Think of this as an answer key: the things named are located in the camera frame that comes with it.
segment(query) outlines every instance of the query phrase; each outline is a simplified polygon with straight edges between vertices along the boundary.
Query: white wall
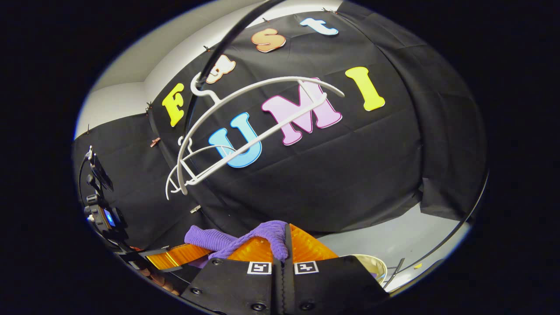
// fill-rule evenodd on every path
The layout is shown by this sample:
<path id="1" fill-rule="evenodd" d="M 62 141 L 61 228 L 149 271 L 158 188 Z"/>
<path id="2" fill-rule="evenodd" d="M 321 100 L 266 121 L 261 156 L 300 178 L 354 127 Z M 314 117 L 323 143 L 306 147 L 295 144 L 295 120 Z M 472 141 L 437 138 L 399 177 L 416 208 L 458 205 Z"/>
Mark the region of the white wall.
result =
<path id="1" fill-rule="evenodd" d="M 273 7 L 261 17 L 256 19 L 249 26 L 253 26 L 264 22 L 262 17 L 267 20 L 273 18 L 301 13 L 309 11 L 322 11 L 321 8 L 327 10 L 336 10 L 342 3 L 342 0 L 286 0 L 285 2 Z M 174 47 L 163 59 L 153 68 L 150 74 L 146 77 L 144 82 L 134 82 L 111 85 L 96 90 L 89 94 L 85 100 L 78 122 L 76 125 L 76 132 L 74 138 L 87 131 L 87 124 L 90 124 L 90 129 L 100 124 L 113 121 L 115 119 L 123 118 L 130 115 L 141 114 L 145 112 L 146 102 L 153 101 L 156 96 L 161 92 L 165 85 L 183 69 L 189 62 L 204 52 L 203 45 L 207 47 L 214 46 L 219 43 L 224 35 L 230 28 L 243 18 L 252 9 L 262 4 L 262 2 L 252 4 L 231 12 L 224 17 L 221 17 L 205 27 L 201 28 L 193 35 L 184 39 L 179 45 Z M 188 19 L 176 18 L 171 23 L 187 23 Z M 162 33 L 162 30 L 173 30 L 175 27 L 159 28 L 157 31 Z M 160 34 L 161 36 L 174 36 L 176 34 Z M 125 51 L 121 58 L 131 55 L 129 50 Z M 126 80 L 125 73 L 121 74 L 122 80 Z"/>
<path id="2" fill-rule="evenodd" d="M 88 95 L 80 111 L 74 139 L 90 129 L 115 119 L 146 112 L 144 82 L 117 84 Z"/>

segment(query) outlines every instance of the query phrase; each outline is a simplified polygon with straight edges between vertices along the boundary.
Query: foam letter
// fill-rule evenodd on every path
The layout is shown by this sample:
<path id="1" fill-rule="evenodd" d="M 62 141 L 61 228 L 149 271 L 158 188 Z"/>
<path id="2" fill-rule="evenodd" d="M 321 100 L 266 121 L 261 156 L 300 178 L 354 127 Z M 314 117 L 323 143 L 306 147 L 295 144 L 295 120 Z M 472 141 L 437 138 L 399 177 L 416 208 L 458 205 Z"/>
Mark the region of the foam letter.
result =
<path id="1" fill-rule="evenodd" d="M 231 61 L 226 55 L 221 55 L 214 68 L 210 71 L 210 75 L 206 79 L 206 83 L 216 83 L 223 75 L 233 71 L 235 68 L 235 61 Z"/>
<path id="2" fill-rule="evenodd" d="M 183 110 L 177 108 L 177 106 L 183 107 L 183 97 L 179 94 L 179 92 L 181 92 L 184 88 L 185 86 L 182 83 L 177 83 L 173 90 L 171 90 L 171 92 L 164 98 L 163 102 L 161 102 L 161 105 L 165 106 L 165 109 L 167 109 L 167 113 L 171 118 L 172 127 L 175 127 L 185 114 Z"/>
<path id="3" fill-rule="evenodd" d="M 354 79 L 365 101 L 363 107 L 370 112 L 385 105 L 385 99 L 380 97 L 377 90 L 375 90 L 374 84 L 367 75 L 368 73 L 369 70 L 367 68 L 355 67 L 347 70 L 346 76 Z"/>
<path id="4" fill-rule="evenodd" d="M 255 35 L 251 37 L 251 41 L 256 45 L 258 51 L 268 53 L 284 46 L 286 43 L 286 38 L 284 36 L 276 34 L 278 34 L 278 31 L 275 29 L 265 29 L 255 33 Z"/>
<path id="5" fill-rule="evenodd" d="M 309 25 L 310 28 L 314 29 L 316 32 L 321 33 L 323 35 L 337 35 L 337 29 L 327 29 L 323 24 L 325 21 L 322 20 L 314 20 L 311 17 L 306 18 L 305 20 L 301 21 L 300 25 L 306 26 Z"/>
<path id="6" fill-rule="evenodd" d="M 323 90 L 321 86 L 312 82 L 304 82 L 306 88 L 311 92 L 313 98 L 318 99 L 322 94 Z M 296 105 L 289 100 L 276 95 L 261 106 L 262 110 L 265 112 L 270 112 L 276 122 L 281 122 L 282 120 L 288 118 L 293 113 L 301 109 L 301 106 L 307 107 L 313 104 L 309 96 L 305 93 L 303 88 L 299 86 L 300 93 L 300 104 Z M 312 110 L 317 117 L 317 128 L 323 129 L 338 123 L 342 119 L 342 114 L 335 112 L 333 106 L 330 104 L 329 100 L 326 99 L 321 105 Z M 311 111 L 307 112 L 302 116 L 292 120 L 292 123 L 298 125 L 301 129 L 305 130 L 307 133 L 313 131 L 313 122 L 311 120 Z M 293 129 L 291 123 L 283 126 L 281 128 L 282 133 L 284 133 L 284 140 L 282 142 L 284 145 L 293 145 L 299 141 L 303 136 L 301 132 Z"/>
<path id="7" fill-rule="evenodd" d="M 242 113 L 237 115 L 234 119 L 231 120 L 230 125 L 233 128 L 239 129 L 239 131 L 241 132 L 245 140 L 247 140 L 247 142 L 256 138 L 256 133 L 251 127 L 251 125 L 249 124 L 248 113 Z M 230 140 L 227 138 L 226 128 L 221 128 L 215 133 L 213 133 L 208 139 L 208 143 L 210 143 L 211 145 L 222 145 L 222 146 L 233 147 L 231 145 Z M 225 158 L 228 155 L 234 153 L 231 149 L 227 149 L 224 147 L 217 147 L 216 149 L 218 150 L 222 158 Z M 256 161 L 259 158 L 262 150 L 263 150 L 263 145 L 260 142 L 257 142 L 251 147 L 249 147 L 249 149 L 247 149 L 245 153 L 242 153 L 234 157 L 227 164 L 233 168 L 244 168 L 249 164 L 253 163 L 254 161 Z"/>

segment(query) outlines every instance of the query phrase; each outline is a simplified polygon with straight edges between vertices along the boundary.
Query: pink letter m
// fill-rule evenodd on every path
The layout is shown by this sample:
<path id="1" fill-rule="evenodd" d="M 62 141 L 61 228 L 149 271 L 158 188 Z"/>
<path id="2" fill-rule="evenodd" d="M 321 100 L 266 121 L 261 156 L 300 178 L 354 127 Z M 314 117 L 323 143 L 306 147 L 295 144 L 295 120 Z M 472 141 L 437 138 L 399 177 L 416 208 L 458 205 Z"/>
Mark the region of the pink letter m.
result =
<path id="1" fill-rule="evenodd" d="M 321 86 L 312 82 L 304 82 L 305 87 L 312 94 L 313 98 L 318 99 L 322 94 L 323 90 Z M 301 106 L 307 107 L 313 104 L 309 96 L 305 93 L 303 88 L 298 85 L 300 93 L 300 104 L 296 105 L 289 100 L 276 95 L 262 105 L 262 110 L 265 112 L 270 112 L 276 122 L 281 122 L 282 120 L 288 118 L 291 114 L 295 113 Z M 329 100 L 326 99 L 321 105 L 316 107 L 313 112 L 317 117 L 317 128 L 323 129 L 338 123 L 342 119 L 342 114 L 335 112 Z M 305 130 L 307 133 L 313 131 L 313 122 L 311 120 L 311 112 L 299 116 L 298 118 L 292 120 L 292 123 L 298 125 L 301 129 Z M 281 128 L 284 133 L 284 140 L 282 142 L 284 145 L 293 145 L 299 141 L 303 136 L 300 131 L 296 131 L 292 124 L 289 123 Z"/>

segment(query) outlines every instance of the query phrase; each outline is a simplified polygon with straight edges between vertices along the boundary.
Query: yellow letter i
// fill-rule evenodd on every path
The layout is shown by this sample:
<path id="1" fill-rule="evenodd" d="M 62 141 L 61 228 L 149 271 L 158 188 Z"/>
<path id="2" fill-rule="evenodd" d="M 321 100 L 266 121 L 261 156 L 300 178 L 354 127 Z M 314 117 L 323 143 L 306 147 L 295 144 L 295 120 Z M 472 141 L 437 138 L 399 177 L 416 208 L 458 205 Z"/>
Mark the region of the yellow letter i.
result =
<path id="1" fill-rule="evenodd" d="M 380 97 L 375 90 L 368 73 L 369 70 L 365 67 L 354 67 L 346 71 L 346 76 L 354 79 L 365 101 L 363 107 L 370 112 L 385 105 L 385 99 Z"/>

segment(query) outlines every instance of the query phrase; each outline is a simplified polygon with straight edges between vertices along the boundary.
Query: floor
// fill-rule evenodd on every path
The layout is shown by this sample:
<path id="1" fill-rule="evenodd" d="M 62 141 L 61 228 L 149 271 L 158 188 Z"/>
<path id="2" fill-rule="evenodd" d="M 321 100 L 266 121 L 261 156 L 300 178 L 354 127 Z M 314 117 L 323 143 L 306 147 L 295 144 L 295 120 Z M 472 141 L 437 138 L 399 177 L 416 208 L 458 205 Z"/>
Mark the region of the floor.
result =
<path id="1" fill-rule="evenodd" d="M 339 256 L 366 254 L 381 259 L 388 267 L 384 285 L 395 272 L 400 260 L 404 258 L 400 271 L 385 287 L 385 290 L 390 292 L 420 275 L 436 261 L 447 257 L 459 245 L 470 230 L 467 223 L 463 224 L 438 250 L 418 262 L 416 266 L 421 263 L 420 268 L 415 269 L 412 266 L 404 270 L 437 246 L 458 223 L 458 221 L 422 214 L 417 204 L 396 219 L 369 228 L 330 234 L 318 240 Z"/>

